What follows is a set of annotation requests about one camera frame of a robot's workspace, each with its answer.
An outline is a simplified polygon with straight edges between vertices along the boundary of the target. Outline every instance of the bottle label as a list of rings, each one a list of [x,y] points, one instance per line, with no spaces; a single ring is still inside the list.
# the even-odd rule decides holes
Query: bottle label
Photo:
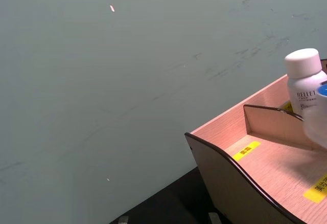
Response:
[[[295,99],[301,110],[306,109],[310,106],[316,105],[316,91],[303,91],[297,92]]]

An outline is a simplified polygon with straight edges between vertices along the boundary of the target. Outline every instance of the wooden panel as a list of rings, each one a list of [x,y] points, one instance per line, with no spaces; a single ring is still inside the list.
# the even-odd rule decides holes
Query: wooden panel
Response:
[[[287,76],[283,76],[231,109],[194,130],[192,134],[224,149],[245,136],[249,129],[243,111],[244,104],[280,107],[289,100]]]
[[[272,198],[308,224],[327,223],[327,198],[319,204],[303,194],[327,174],[327,154],[247,135],[226,149],[234,155],[252,141],[261,145],[238,161]]]
[[[276,206],[265,198],[265,192],[255,189],[251,179],[246,179],[222,154],[208,145],[200,143],[192,135],[186,139],[199,167],[205,185],[216,208],[227,216],[234,224],[284,224],[303,223],[297,218],[283,215]]]
[[[251,132],[280,139],[289,143],[325,150],[312,142],[303,131],[303,121],[282,110],[245,106],[244,112]]]
[[[321,60],[321,66],[322,66],[322,70],[327,73],[327,59],[322,59]]]

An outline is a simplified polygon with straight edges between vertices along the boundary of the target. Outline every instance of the blue object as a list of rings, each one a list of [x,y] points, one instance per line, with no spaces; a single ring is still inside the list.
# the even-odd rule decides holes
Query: blue object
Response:
[[[327,84],[324,84],[318,88],[318,93],[327,96]]]

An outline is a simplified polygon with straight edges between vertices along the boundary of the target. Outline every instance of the dark edge of wooden panel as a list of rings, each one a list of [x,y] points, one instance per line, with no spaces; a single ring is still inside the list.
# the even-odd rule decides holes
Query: dark edge of wooden panel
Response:
[[[246,106],[248,107],[254,107],[254,108],[260,108],[260,109],[267,109],[267,110],[276,110],[276,111],[280,111],[281,113],[286,113],[288,115],[291,115],[301,121],[303,121],[303,117],[299,114],[296,114],[296,113],[293,113],[291,111],[288,111],[288,110],[284,110],[284,109],[281,109],[281,108],[276,108],[276,107],[270,107],[270,106],[262,106],[262,105],[248,105],[248,104],[245,104],[243,105],[243,108],[245,108]]]
[[[218,146],[215,146],[208,141],[201,139],[191,133],[185,133],[186,137],[190,137],[201,144],[204,144],[205,146],[208,146],[209,148],[213,149],[217,153],[219,153],[223,158],[225,158],[238,172],[241,174],[241,176],[246,179],[246,181],[250,184],[251,187],[253,187],[261,197],[263,197],[272,207],[277,209],[279,213],[287,217],[290,221],[294,222],[295,224],[306,224],[304,221],[293,215],[291,212],[289,212],[287,209],[285,209],[283,206],[281,206],[276,200],[274,200],[264,189],[262,189],[255,181],[252,179],[252,177],[224,150],[219,148]]]
[[[322,70],[327,73],[327,59],[321,60],[321,67],[322,67]]]

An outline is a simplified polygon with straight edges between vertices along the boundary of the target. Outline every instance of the white bottle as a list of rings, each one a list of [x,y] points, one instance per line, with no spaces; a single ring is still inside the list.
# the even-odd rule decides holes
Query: white bottle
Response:
[[[322,70],[318,50],[301,49],[285,57],[288,91],[293,111],[302,115],[302,110],[316,105],[316,90],[327,80]]]
[[[317,105],[303,111],[303,128],[307,137],[327,148],[327,84],[317,89]]]

